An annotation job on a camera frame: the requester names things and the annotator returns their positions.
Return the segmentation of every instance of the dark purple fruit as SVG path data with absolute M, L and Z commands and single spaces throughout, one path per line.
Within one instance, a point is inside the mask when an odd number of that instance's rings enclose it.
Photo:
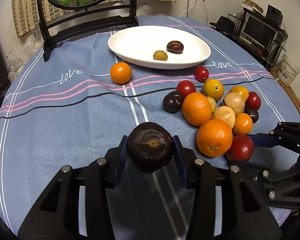
M 181 54 L 183 52 L 184 46 L 180 41 L 170 41 L 167 45 L 167 51 Z
M 127 153 L 136 168 L 152 173 L 167 165 L 172 156 L 172 137 L 160 125 L 144 122 L 129 135 Z
M 258 110 L 248 107 L 244 110 L 244 112 L 246 114 L 250 115 L 253 123 L 256 123 L 258 121 L 258 119 L 259 119 Z
M 170 92 L 162 101 L 163 109 L 169 113 L 175 114 L 181 110 L 181 105 L 184 99 L 184 96 L 180 92 Z

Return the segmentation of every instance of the plate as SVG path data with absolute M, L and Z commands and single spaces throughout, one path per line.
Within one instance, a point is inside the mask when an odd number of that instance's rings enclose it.
M 167 51 L 170 41 L 184 45 L 181 54 Z M 108 40 L 109 48 L 118 57 L 132 64 L 157 69 L 189 68 L 205 61 L 211 54 L 210 47 L 191 33 L 164 26 L 137 26 L 118 31 Z M 153 54 L 163 50 L 167 61 L 154 60 Z

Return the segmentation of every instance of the black speaker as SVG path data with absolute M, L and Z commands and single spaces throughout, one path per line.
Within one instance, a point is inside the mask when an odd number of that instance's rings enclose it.
M 268 9 L 267 9 L 266 18 L 268 20 L 272 21 L 277 26 L 280 26 L 283 16 L 282 16 L 282 12 L 280 10 L 278 10 L 277 8 L 274 8 L 273 6 L 271 6 L 269 4 Z

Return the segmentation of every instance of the computer monitor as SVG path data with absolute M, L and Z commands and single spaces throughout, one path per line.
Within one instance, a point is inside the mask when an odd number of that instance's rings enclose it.
M 271 41 L 277 37 L 276 30 L 251 15 L 247 19 L 243 34 L 267 49 L 270 47 Z

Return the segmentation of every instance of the white plastic bucket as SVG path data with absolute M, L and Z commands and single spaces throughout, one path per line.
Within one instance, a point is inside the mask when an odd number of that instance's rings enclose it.
M 300 69 L 294 65 L 286 56 L 283 56 L 277 69 L 277 75 L 287 86 L 295 80 L 296 76 L 300 73 Z

